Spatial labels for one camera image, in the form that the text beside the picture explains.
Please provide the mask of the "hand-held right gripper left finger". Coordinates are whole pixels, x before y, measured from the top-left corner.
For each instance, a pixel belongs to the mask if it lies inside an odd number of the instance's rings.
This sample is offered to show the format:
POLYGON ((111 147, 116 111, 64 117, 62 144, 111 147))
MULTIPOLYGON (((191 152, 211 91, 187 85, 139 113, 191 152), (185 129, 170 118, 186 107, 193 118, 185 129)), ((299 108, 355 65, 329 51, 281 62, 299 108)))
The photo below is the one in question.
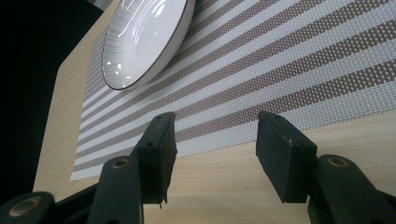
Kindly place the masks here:
POLYGON ((142 203, 167 203, 177 157, 174 112, 155 116, 134 147, 141 183, 142 203))

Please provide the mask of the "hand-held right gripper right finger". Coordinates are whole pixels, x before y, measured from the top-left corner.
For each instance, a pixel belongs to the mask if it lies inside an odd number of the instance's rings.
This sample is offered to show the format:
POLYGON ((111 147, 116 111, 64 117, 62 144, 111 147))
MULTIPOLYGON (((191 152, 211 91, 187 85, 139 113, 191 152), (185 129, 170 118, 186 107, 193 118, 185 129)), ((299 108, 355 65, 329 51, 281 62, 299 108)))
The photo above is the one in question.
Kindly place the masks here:
POLYGON ((256 156, 262 169, 282 203, 305 203, 317 145, 280 115, 262 111, 258 118, 256 156))

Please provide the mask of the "white plate with dark rim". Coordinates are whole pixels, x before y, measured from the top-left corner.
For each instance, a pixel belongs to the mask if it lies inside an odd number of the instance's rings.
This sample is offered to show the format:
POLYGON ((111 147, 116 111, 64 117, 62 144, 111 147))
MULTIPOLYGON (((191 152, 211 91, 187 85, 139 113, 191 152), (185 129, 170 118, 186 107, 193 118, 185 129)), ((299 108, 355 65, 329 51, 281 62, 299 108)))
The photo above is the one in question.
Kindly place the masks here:
POLYGON ((120 0, 106 31, 102 73, 116 91, 161 73, 188 32, 195 0, 120 0))

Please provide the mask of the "striped woven placemat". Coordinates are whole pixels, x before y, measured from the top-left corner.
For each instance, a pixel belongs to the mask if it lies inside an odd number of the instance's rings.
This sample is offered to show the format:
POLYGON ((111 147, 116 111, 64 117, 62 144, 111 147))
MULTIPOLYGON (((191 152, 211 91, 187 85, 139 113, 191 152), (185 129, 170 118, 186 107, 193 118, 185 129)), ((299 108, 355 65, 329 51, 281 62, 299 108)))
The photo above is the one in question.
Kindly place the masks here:
POLYGON ((396 109, 396 0, 203 0, 148 85, 111 90, 92 44, 72 178, 129 154, 176 115, 180 156, 254 140, 262 110, 306 130, 396 109))

